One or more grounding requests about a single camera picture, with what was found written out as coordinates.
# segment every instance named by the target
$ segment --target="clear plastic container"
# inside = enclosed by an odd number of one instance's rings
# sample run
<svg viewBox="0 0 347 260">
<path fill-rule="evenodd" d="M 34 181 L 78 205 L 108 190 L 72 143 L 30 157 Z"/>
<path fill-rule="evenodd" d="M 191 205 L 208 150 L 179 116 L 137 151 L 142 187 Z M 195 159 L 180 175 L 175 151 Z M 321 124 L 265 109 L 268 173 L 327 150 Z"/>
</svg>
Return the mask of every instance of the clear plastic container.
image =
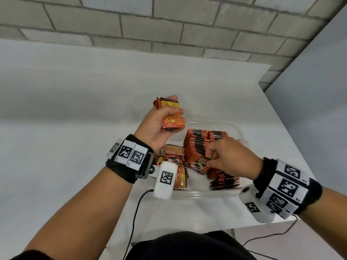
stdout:
<svg viewBox="0 0 347 260">
<path fill-rule="evenodd" d="M 216 121 L 210 123 L 202 123 L 198 119 L 190 120 L 189 122 L 187 122 L 185 130 L 171 136 L 167 143 L 183 146 L 183 141 L 188 129 L 226 131 L 230 137 L 233 137 L 234 139 L 241 139 L 242 143 L 247 145 L 247 142 L 243 138 L 242 132 L 235 125 Z M 187 188 L 179 191 L 174 190 L 171 197 L 172 199 L 238 196 L 241 188 L 245 186 L 245 179 L 240 178 L 240 185 L 237 188 L 230 190 L 210 191 L 209 185 L 212 180 L 207 179 L 206 175 L 198 174 L 190 168 L 187 168 L 187 170 L 189 174 L 189 179 L 187 179 Z M 147 179 L 139 179 L 139 181 L 149 189 L 153 189 L 156 179 L 149 176 Z"/>
</svg>

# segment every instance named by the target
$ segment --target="white tape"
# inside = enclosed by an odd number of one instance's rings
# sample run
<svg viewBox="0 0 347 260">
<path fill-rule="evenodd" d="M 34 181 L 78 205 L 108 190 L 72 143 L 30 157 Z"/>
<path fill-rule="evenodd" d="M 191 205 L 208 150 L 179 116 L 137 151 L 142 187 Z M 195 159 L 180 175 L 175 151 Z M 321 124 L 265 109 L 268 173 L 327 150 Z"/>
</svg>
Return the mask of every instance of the white tape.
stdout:
<svg viewBox="0 0 347 260">
<path fill-rule="evenodd" d="M 285 217 L 290 216 L 299 207 L 286 199 L 283 195 L 275 193 L 269 187 L 264 191 L 260 201 L 279 216 L 283 215 Z"/>
<path fill-rule="evenodd" d="M 294 201 L 302 203 L 304 200 L 308 189 L 302 187 L 301 185 L 292 182 L 290 179 L 284 178 L 283 176 L 275 173 L 269 187 L 279 191 L 280 193 L 292 198 Z"/>
<path fill-rule="evenodd" d="M 131 157 L 128 160 L 127 167 L 134 170 L 140 170 L 141 164 L 145 159 L 148 149 L 136 144 L 134 150 L 132 151 Z"/>
<path fill-rule="evenodd" d="M 120 150 L 115 157 L 115 161 L 127 165 L 129 158 L 131 157 L 132 151 L 136 146 L 135 142 L 124 140 Z"/>
<path fill-rule="evenodd" d="M 292 165 L 286 164 L 283 161 L 278 160 L 276 170 L 304 183 L 305 185 L 310 184 L 310 177 L 306 172 L 303 172 Z"/>
<path fill-rule="evenodd" d="M 116 150 L 119 148 L 119 146 L 122 144 L 123 139 L 118 139 L 117 142 L 112 146 L 109 153 L 107 153 L 106 157 L 111 159 L 113 154 L 116 152 Z"/>
</svg>

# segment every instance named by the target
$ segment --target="forearm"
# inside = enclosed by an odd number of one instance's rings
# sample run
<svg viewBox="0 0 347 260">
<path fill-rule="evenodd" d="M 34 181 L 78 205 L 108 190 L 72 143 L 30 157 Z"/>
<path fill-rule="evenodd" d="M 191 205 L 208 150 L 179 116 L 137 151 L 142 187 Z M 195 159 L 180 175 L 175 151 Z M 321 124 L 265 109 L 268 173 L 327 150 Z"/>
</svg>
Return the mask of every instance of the forearm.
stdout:
<svg viewBox="0 0 347 260">
<path fill-rule="evenodd" d="M 322 197 L 299 216 L 341 257 L 347 259 L 347 196 L 323 188 Z"/>
<path fill-rule="evenodd" d="M 54 260 L 98 259 L 131 190 L 131 183 L 104 167 L 52 216 L 25 250 L 42 251 Z"/>
</svg>

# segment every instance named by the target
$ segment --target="white table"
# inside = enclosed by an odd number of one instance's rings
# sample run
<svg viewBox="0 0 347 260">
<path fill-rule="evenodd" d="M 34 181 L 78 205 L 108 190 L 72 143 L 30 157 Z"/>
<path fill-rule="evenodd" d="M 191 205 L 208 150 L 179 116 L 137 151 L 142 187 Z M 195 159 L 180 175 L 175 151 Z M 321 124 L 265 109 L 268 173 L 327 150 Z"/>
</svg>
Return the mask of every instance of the white table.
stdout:
<svg viewBox="0 0 347 260">
<path fill-rule="evenodd" d="M 0 40 L 0 257 L 20 252 L 100 170 L 112 144 L 135 131 L 156 96 L 176 94 L 188 119 L 232 122 L 260 157 L 311 173 L 257 84 L 268 67 Z M 134 185 L 109 245 L 128 242 L 145 190 Z M 150 193 L 133 241 L 258 224 L 238 198 L 161 201 Z"/>
</svg>

